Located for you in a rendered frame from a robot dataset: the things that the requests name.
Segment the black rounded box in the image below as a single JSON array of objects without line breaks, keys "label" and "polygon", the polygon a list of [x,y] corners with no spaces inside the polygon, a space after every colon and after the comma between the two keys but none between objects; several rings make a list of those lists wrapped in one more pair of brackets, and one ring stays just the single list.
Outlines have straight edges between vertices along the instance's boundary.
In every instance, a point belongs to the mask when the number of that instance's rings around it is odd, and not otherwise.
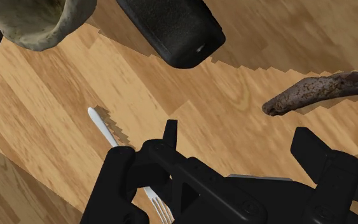
[{"label": "black rounded box", "polygon": [[226,41],[203,0],[116,0],[158,55],[170,66],[199,65]]}]

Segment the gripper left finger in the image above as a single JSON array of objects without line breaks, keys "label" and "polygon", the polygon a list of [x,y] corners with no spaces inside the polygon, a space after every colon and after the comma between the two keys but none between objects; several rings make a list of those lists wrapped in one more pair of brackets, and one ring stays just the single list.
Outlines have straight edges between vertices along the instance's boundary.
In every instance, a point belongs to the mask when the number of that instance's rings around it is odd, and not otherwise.
[{"label": "gripper left finger", "polygon": [[176,151],[177,120],[162,139],[139,151],[111,148],[79,224],[150,224],[132,203],[137,189],[150,187],[164,224],[266,224],[265,207],[195,157]]}]

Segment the brown speckled curved stick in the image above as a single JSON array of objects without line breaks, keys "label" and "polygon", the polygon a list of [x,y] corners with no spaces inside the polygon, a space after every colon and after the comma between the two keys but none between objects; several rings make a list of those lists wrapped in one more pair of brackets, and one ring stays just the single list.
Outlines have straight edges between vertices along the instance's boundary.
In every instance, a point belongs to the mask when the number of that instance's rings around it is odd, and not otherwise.
[{"label": "brown speckled curved stick", "polygon": [[358,71],[303,78],[262,105],[269,116],[282,116],[316,102],[358,95]]}]

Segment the silver fork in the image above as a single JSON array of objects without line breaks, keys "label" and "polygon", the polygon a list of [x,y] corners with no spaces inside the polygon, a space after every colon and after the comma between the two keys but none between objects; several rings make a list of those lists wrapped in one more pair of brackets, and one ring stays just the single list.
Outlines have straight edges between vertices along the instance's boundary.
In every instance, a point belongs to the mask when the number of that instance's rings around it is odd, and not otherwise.
[{"label": "silver fork", "polygon": [[[104,123],[98,112],[93,108],[88,108],[88,115],[91,118],[92,122],[97,126],[103,136],[107,139],[112,147],[118,146],[114,136],[108,129],[107,125]],[[151,187],[147,186],[143,188],[146,195],[148,196],[150,202],[153,204],[156,212],[158,213],[163,224],[172,224],[174,221],[173,215],[169,207],[162,201],[159,196],[151,189]]]}]

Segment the beige stone cup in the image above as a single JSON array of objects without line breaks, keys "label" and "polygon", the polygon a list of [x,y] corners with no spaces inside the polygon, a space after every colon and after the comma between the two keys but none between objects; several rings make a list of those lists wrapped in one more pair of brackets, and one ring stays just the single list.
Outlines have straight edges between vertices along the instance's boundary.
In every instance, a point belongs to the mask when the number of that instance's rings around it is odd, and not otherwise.
[{"label": "beige stone cup", "polygon": [[0,31],[33,51],[57,46],[94,13],[97,0],[0,0]]}]

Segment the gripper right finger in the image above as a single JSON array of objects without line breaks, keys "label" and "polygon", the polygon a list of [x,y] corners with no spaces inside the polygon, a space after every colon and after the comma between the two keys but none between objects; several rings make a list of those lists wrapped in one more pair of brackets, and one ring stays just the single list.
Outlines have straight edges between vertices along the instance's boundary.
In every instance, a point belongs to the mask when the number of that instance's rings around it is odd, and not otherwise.
[{"label": "gripper right finger", "polygon": [[358,158],[333,150],[310,129],[297,127],[291,154],[317,185],[306,202],[303,224],[358,224]]}]

